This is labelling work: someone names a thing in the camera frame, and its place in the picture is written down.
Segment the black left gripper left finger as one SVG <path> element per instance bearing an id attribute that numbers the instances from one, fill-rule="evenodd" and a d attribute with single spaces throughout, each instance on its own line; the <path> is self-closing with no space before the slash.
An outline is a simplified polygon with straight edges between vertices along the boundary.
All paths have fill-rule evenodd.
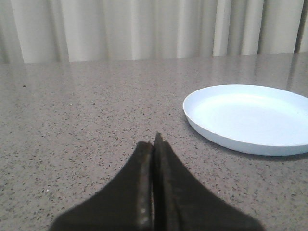
<path id="1" fill-rule="evenodd" d="M 150 231 L 153 146 L 139 142 L 119 173 L 98 193 L 61 214 L 51 231 Z"/>

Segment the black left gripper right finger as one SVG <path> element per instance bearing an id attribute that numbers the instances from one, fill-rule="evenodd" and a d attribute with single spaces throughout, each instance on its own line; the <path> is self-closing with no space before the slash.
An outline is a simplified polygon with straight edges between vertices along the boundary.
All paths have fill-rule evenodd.
<path id="1" fill-rule="evenodd" d="M 154 141 L 154 230 L 262 231 L 253 217 L 232 207 L 201 184 L 160 133 Z"/>

